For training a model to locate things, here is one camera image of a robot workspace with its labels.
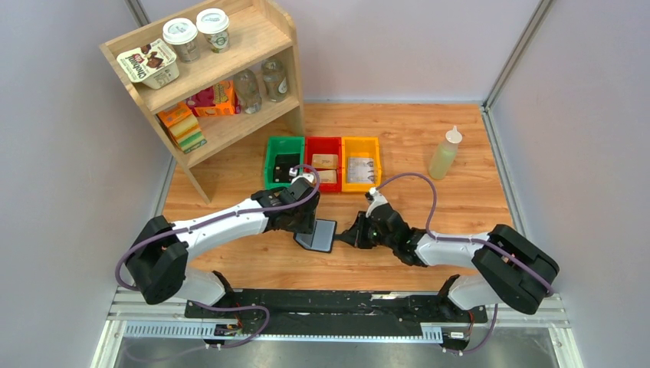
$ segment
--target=gray floor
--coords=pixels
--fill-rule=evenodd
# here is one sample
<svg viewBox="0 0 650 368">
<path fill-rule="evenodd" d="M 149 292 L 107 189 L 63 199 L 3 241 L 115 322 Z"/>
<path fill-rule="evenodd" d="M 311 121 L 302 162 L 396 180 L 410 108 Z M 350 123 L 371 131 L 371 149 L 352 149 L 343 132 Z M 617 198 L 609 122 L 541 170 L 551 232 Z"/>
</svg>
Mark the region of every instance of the gray floor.
<svg viewBox="0 0 650 368">
<path fill-rule="evenodd" d="M 474 329 L 472 344 L 484 336 Z M 160 358 L 201 346 L 199 340 L 125 339 L 134 357 Z M 254 341 L 231 350 L 200 350 L 160 363 L 137 363 L 120 354 L 115 367 L 228 367 L 228 368 L 547 368 L 558 367 L 548 330 L 510 329 L 495 331 L 477 353 L 452 356 L 440 348 L 420 343 L 320 343 Z"/>
</svg>

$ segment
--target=gray wall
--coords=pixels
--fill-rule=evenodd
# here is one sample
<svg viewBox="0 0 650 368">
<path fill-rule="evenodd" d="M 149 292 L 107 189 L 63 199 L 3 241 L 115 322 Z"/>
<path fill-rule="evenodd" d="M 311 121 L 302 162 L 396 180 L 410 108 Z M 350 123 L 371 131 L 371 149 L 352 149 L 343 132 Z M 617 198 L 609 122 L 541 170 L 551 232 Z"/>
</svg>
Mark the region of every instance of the gray wall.
<svg viewBox="0 0 650 368">
<path fill-rule="evenodd" d="M 152 20 L 198 0 L 140 0 Z M 538 0 L 277 0 L 293 17 L 304 96 L 483 100 Z"/>
<path fill-rule="evenodd" d="M 588 368 L 650 364 L 650 2 L 558 0 L 494 108 Z"/>
<path fill-rule="evenodd" d="M 169 154 L 97 47 L 122 0 L 3 5 L 0 366 L 86 367 Z"/>
</svg>

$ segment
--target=shelf board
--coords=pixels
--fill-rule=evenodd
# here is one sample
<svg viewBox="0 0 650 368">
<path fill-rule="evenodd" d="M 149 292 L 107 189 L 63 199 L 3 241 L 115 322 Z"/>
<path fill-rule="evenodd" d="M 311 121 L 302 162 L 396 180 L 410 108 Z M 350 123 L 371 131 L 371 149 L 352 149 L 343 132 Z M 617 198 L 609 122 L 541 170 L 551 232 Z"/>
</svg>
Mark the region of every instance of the shelf board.
<svg viewBox="0 0 650 368">
<path fill-rule="evenodd" d="M 224 54 L 215 54 L 210 50 L 203 35 L 199 33 L 197 41 L 201 49 L 201 57 L 191 64 L 178 61 L 180 76 L 176 80 L 159 90 L 153 90 L 141 83 L 133 85 L 152 113 L 159 113 L 293 44 L 285 33 L 255 7 L 244 8 L 229 15 L 229 18 L 230 50 Z M 136 31 L 130 37 L 142 36 Z M 160 25 L 160 34 L 155 38 L 161 37 L 162 25 Z M 143 39 L 140 44 L 146 44 L 154 39 Z"/>
<path fill-rule="evenodd" d="M 273 102 L 262 93 L 262 109 L 257 113 L 239 113 L 230 117 L 200 117 L 199 126 L 208 141 L 202 147 L 182 155 L 185 164 L 193 167 L 255 130 L 300 106 L 295 95 Z"/>
</svg>

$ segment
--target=wooden tabletop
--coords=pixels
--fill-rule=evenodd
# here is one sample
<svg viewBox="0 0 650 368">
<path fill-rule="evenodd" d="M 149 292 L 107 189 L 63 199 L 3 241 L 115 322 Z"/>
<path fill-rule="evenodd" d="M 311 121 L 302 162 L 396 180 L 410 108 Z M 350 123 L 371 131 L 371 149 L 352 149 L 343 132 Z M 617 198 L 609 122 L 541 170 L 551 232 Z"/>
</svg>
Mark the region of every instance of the wooden tabletop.
<svg viewBox="0 0 650 368">
<path fill-rule="evenodd" d="M 444 233 L 490 231 L 511 225 L 494 157 L 476 105 L 307 104 L 309 136 L 377 136 L 383 179 L 427 165 L 445 132 L 454 125 L 463 135 L 448 175 L 435 181 L 438 208 L 432 228 Z M 263 189 L 262 171 L 269 136 L 290 136 L 275 121 L 217 153 L 192 171 L 212 187 L 206 205 L 180 169 L 176 169 L 163 210 L 168 221 L 192 219 L 235 205 Z M 403 178 L 382 189 L 409 225 L 424 228 L 432 193 L 419 178 Z M 368 204 L 362 193 L 323 193 L 317 217 L 349 228 Z M 192 266 L 220 271 L 234 288 L 437 291 L 453 274 L 474 271 L 451 266 L 429 268 L 402 264 L 385 247 L 355 249 L 336 241 L 331 253 L 305 251 L 286 232 L 241 238 L 206 252 Z"/>
</svg>

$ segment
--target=pale green liquid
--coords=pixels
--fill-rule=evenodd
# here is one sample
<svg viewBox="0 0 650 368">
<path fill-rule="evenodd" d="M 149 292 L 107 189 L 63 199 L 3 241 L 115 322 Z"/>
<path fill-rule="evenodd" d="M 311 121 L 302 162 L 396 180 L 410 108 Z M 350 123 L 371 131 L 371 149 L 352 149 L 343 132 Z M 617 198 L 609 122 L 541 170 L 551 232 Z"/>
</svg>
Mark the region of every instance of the pale green liquid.
<svg viewBox="0 0 650 368">
<path fill-rule="evenodd" d="M 442 144 L 438 146 L 431 162 L 428 165 L 428 174 L 433 178 L 440 180 L 447 175 L 451 163 L 456 158 L 456 150 L 450 151 L 445 149 Z"/>
</svg>

